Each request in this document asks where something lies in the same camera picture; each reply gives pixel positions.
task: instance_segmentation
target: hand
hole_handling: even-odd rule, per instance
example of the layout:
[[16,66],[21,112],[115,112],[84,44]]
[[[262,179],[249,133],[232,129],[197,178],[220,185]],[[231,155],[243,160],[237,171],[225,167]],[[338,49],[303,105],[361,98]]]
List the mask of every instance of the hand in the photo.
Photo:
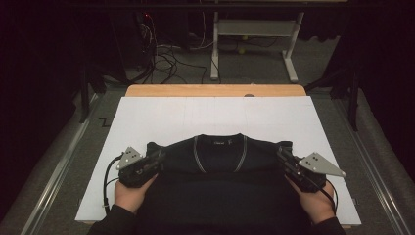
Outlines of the hand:
[[144,202],[144,196],[147,189],[155,181],[157,175],[149,179],[141,188],[127,188],[119,180],[115,184],[115,204],[132,212],[137,213],[137,210]]
[[[292,180],[287,176],[286,178],[299,194],[301,206],[308,213],[314,224],[336,216],[333,212],[332,202],[326,195],[320,191],[316,193],[304,193]],[[323,189],[333,198],[334,189],[331,184],[326,183]]]

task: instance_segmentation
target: sleeve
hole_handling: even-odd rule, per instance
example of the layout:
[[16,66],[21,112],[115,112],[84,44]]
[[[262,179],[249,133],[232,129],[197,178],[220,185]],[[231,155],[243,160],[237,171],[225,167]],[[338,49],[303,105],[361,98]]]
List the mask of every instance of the sleeve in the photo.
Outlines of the sleeve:
[[130,235],[134,234],[135,215],[126,209],[113,205],[107,216],[92,225],[88,235]]
[[336,217],[324,220],[311,227],[310,235],[346,235]]

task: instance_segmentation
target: dark background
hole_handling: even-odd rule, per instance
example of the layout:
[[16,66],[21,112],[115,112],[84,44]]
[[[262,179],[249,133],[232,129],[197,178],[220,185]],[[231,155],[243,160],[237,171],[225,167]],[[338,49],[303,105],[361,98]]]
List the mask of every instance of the dark background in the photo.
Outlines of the dark background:
[[[413,10],[404,2],[394,2],[394,7],[387,11],[310,12],[305,14],[300,38],[318,36],[324,41],[343,36],[326,73],[353,64],[376,119],[414,179],[414,159],[410,153],[415,144],[415,107],[411,99],[415,71]],[[202,22],[192,14],[152,14],[164,37],[184,48],[188,45],[188,31],[201,35]],[[4,189],[0,219],[73,114],[72,99],[79,91],[82,71],[88,68],[95,72],[96,85],[102,74],[124,79],[126,68],[143,64],[146,54],[142,53],[132,17],[119,13],[74,13],[53,0],[0,3],[0,172]],[[207,31],[211,31],[211,18],[212,14],[207,13]],[[345,74],[327,85],[347,87],[349,80]]]

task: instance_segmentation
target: wooden edge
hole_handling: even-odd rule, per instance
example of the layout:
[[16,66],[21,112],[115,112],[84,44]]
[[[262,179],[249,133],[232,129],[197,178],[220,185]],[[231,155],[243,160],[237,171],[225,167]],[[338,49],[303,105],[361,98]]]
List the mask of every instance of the wooden edge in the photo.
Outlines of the wooden edge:
[[131,85],[125,93],[126,97],[278,97],[305,95],[304,88],[297,84],[144,84]]

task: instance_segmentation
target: gray floor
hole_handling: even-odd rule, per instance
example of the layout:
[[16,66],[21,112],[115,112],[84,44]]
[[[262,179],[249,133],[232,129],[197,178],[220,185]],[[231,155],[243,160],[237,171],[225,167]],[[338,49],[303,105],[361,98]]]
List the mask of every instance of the gray floor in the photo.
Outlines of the gray floor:
[[[266,45],[272,40],[258,39],[252,42]],[[337,40],[321,43],[315,39],[297,43],[293,62],[301,85],[306,85],[322,75],[336,43]],[[284,39],[278,39],[276,45],[267,48],[240,43],[240,48],[246,49],[243,55],[236,51],[222,51],[219,56],[221,82],[290,83],[280,55],[286,44]],[[226,39],[220,44],[222,50],[232,49],[234,46],[235,43]],[[183,63],[207,67],[204,82],[217,83],[208,79],[209,50],[183,52],[175,49],[174,52]],[[200,83],[202,73],[202,69],[179,65],[176,74],[187,83]],[[133,76],[134,71],[129,70],[129,74]],[[164,73],[155,73],[153,82],[158,83],[164,78]],[[174,77],[169,83],[184,83],[182,78]],[[415,231],[414,225],[409,224],[415,217],[412,210],[415,208],[414,185],[373,118],[364,94],[359,94],[359,131],[353,132],[345,120],[347,100],[331,100],[328,91],[315,89],[308,95],[312,97],[340,167],[347,172],[346,183],[352,198],[356,200],[356,208],[363,223],[348,229],[346,233],[410,234],[410,231]],[[37,210],[43,212],[36,216],[39,220],[34,223],[38,226],[30,227],[31,230],[28,231],[33,231],[33,234],[85,234],[88,231],[89,225],[76,222],[74,218],[110,130],[103,126],[100,118],[106,118],[107,123],[111,123],[119,99],[124,93],[124,87],[110,87],[105,95],[94,99],[92,107],[95,108],[86,124],[78,123],[80,110],[77,109],[32,172],[3,220],[0,234],[21,234],[40,196],[45,188],[47,190],[48,181],[51,176],[56,175],[56,168],[60,169],[63,162],[69,169],[60,175],[61,181],[55,191],[57,193],[49,195],[53,203],[45,204],[45,207]]]

